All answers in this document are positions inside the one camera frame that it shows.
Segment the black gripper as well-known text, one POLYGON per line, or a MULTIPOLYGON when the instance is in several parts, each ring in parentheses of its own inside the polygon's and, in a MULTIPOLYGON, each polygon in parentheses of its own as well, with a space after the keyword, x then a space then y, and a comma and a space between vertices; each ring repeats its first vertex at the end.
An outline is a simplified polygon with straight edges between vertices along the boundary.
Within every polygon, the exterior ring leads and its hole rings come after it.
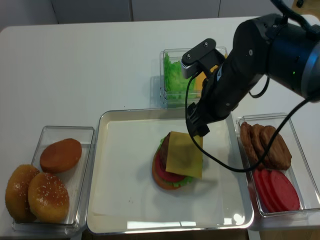
POLYGON ((224 120, 238 104, 238 70, 221 65, 202 87, 197 104, 187 108, 189 134, 204 137, 210 132, 207 124, 224 120))

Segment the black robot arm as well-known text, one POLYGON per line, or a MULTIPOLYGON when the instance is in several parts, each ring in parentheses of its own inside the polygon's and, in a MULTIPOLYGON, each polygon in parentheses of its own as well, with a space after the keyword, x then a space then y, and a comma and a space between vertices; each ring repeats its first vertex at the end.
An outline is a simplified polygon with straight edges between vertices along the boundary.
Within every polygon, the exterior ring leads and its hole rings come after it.
POLYGON ((278 82, 312 103, 320 100, 320 27, 309 24, 281 0, 280 14, 242 22, 227 57, 205 39, 182 56, 185 78, 204 73, 201 97, 187 108, 191 136, 205 136, 208 124, 222 121, 263 77, 278 82))

